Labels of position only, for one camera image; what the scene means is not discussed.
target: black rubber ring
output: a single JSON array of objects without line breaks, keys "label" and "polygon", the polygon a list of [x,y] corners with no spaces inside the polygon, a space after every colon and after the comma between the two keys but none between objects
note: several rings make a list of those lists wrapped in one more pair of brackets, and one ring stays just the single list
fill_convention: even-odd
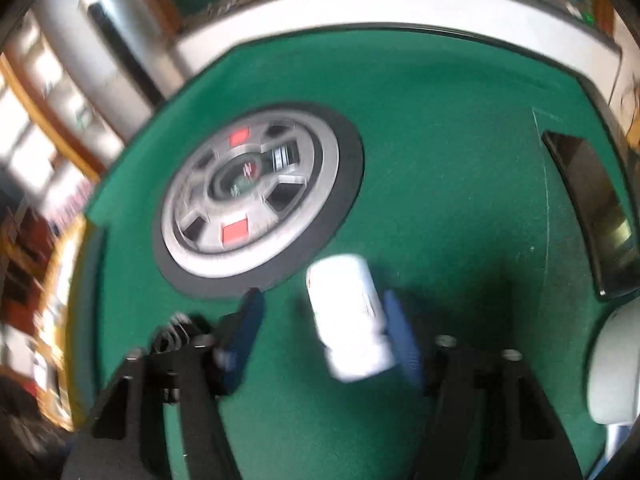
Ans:
[{"label": "black rubber ring", "polygon": [[176,264],[166,248],[161,229],[163,196],[152,227],[154,256],[164,278],[181,293],[194,298],[239,298],[252,287],[267,290],[288,278],[318,254],[347,217],[360,191],[364,174],[364,152],[356,127],[331,108],[309,102],[285,102],[261,107],[235,118],[232,122],[258,112],[279,108],[300,110],[315,115],[334,131],[339,158],[338,171],[329,197],[305,231],[271,260],[255,269],[228,278],[203,278],[188,273]]}]

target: metal screw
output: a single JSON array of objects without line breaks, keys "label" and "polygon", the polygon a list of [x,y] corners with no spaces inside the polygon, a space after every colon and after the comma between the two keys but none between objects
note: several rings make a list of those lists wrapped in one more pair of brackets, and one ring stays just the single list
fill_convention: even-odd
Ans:
[{"label": "metal screw", "polygon": [[502,351],[502,358],[506,361],[517,362],[522,361],[522,354],[517,350],[507,348],[506,350]]},{"label": "metal screw", "polygon": [[136,359],[140,359],[144,356],[145,351],[142,348],[134,348],[129,355],[127,355],[127,361],[135,361]]},{"label": "metal screw", "polygon": [[454,348],[458,344],[458,340],[452,335],[437,335],[436,345],[443,348]]}]

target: green felt surface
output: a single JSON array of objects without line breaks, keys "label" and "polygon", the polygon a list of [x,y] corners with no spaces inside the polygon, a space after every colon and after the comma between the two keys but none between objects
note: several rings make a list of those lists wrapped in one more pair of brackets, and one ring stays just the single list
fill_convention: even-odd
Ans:
[{"label": "green felt surface", "polygon": [[[202,139],[249,108],[291,100],[335,108],[356,124],[365,149],[360,195],[319,256],[362,254],[379,289],[398,288],[447,333],[478,348],[519,348],[588,468],[604,432],[586,410],[584,367],[607,306],[594,298],[574,210],[540,133],[587,137],[628,210],[622,175],[575,79],[455,38],[363,30],[243,46],[156,115],[88,211],[109,232],[98,312],[103,380],[176,310],[216,318],[235,309],[235,301],[185,298],[162,278],[152,217]],[[267,291],[246,380],[222,402],[241,473],[400,478],[428,404],[397,370],[356,384],[329,376],[304,270]]]}]

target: bolt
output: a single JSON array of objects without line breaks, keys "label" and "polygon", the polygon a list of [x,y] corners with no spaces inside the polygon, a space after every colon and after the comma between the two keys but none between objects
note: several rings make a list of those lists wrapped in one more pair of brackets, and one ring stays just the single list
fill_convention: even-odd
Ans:
[{"label": "bolt", "polygon": [[452,335],[438,335],[436,336],[436,345],[443,348],[454,348],[458,344],[458,340]]},{"label": "bolt", "polygon": [[213,334],[200,334],[191,339],[191,345],[196,348],[204,348],[205,346],[213,346],[216,338]]},{"label": "bolt", "polygon": [[134,348],[129,355],[127,355],[127,361],[135,361],[136,359],[140,359],[144,356],[145,351],[142,348]]},{"label": "bolt", "polygon": [[517,350],[507,348],[506,350],[502,351],[502,358],[506,361],[518,362],[522,361],[522,354]]}]

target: black bracket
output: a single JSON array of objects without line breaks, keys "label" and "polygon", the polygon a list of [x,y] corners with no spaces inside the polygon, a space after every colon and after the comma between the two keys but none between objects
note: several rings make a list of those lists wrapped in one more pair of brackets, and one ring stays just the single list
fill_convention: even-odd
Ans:
[{"label": "black bracket", "polygon": [[263,313],[262,293],[253,289],[213,332],[176,323],[177,349],[127,356],[90,411],[62,478],[170,480],[162,405],[178,402],[190,479],[239,480],[216,398],[239,386]]},{"label": "black bracket", "polygon": [[426,394],[438,403],[411,480],[460,478],[481,399],[477,480],[582,479],[558,416],[521,358],[515,351],[437,349],[424,371]]}]

